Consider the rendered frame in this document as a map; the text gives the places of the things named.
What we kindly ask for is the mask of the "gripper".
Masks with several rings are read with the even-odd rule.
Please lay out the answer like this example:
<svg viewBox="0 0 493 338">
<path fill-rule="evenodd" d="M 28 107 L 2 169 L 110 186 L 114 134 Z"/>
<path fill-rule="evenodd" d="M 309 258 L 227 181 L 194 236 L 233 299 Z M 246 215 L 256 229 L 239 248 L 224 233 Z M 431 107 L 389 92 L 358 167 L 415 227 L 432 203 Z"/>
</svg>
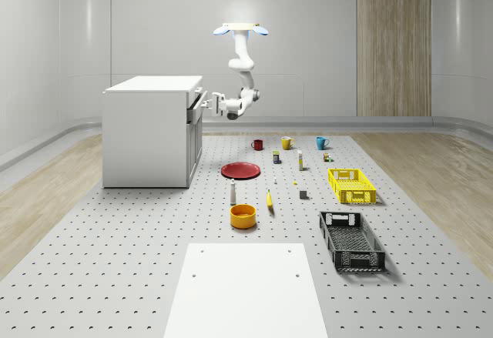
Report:
<svg viewBox="0 0 493 338">
<path fill-rule="evenodd" d="M 211 97 L 203 102 L 203 108 L 209 109 L 211 111 L 211 116 L 223 116 L 225 101 L 224 94 L 213 92 Z"/>
</svg>

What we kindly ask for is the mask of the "white drawer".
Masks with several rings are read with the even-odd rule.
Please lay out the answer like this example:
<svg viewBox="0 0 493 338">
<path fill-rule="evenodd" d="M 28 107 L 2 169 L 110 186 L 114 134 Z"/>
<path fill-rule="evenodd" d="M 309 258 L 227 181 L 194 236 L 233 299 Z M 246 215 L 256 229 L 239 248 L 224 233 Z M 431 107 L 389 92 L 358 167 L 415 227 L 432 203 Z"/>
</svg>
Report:
<svg viewBox="0 0 493 338">
<path fill-rule="evenodd" d="M 203 110 L 207 107 L 208 91 L 202 91 L 194 101 L 194 103 L 187 109 L 187 122 L 190 124 L 196 124 L 202 116 Z"/>
</svg>

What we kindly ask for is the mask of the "red plate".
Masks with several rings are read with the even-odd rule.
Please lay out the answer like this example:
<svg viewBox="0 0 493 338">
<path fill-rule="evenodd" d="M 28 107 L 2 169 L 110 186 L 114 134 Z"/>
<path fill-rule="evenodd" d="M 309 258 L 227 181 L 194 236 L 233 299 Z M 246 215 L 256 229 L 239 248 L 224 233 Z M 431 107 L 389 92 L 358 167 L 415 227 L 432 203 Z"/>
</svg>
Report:
<svg viewBox="0 0 493 338">
<path fill-rule="evenodd" d="M 221 174 L 230 179 L 253 179 L 260 174 L 260 167 L 248 162 L 232 162 L 221 168 Z"/>
</svg>

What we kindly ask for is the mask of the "white cabinet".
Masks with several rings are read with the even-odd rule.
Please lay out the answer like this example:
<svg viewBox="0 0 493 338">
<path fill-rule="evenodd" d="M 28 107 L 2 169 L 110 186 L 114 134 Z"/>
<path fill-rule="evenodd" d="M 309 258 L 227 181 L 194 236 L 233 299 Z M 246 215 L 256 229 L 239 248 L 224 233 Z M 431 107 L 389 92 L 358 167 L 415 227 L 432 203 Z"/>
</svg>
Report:
<svg viewBox="0 0 493 338">
<path fill-rule="evenodd" d="M 202 116 L 187 109 L 206 91 L 202 76 L 136 76 L 102 94 L 102 184 L 190 186 L 202 152 Z"/>
</svg>

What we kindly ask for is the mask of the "yellow bowl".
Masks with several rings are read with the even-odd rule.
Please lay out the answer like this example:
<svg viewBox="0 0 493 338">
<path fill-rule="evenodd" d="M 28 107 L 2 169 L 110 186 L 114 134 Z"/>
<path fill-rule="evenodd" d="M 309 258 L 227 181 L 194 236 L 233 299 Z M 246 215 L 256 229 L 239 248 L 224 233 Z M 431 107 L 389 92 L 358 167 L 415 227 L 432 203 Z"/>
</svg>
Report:
<svg viewBox="0 0 493 338">
<path fill-rule="evenodd" d="M 248 204 L 237 204 L 230 208 L 230 224 L 238 229 L 248 229 L 256 224 L 256 209 Z"/>
</svg>

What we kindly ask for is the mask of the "yellow basket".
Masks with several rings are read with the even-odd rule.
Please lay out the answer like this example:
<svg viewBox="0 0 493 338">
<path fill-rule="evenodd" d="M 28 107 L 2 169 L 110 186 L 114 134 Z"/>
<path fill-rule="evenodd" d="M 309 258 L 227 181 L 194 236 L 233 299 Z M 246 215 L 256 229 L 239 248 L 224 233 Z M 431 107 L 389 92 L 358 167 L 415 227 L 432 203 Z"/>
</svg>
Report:
<svg viewBox="0 0 493 338">
<path fill-rule="evenodd" d="M 328 181 L 341 203 L 376 203 L 376 189 L 360 169 L 328 169 Z"/>
</svg>

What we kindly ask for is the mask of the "white board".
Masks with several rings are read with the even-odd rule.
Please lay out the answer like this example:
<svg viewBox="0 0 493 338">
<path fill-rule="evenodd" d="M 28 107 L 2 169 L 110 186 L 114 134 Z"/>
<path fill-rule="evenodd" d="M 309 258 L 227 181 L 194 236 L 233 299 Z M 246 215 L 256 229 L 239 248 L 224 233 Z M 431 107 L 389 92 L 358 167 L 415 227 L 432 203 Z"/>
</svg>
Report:
<svg viewBox="0 0 493 338">
<path fill-rule="evenodd" d="M 327 338 L 301 243 L 191 243 L 164 338 Z"/>
</svg>

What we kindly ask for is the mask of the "dark grey basket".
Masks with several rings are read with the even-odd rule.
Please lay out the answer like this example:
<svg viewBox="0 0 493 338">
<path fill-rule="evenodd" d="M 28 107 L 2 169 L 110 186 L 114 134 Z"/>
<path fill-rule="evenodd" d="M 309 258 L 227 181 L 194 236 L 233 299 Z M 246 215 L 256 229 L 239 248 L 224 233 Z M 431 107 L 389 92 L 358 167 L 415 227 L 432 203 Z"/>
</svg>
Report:
<svg viewBox="0 0 493 338">
<path fill-rule="evenodd" d="M 385 269 L 384 248 L 360 213 L 319 211 L 319 218 L 319 227 L 336 269 Z"/>
</svg>

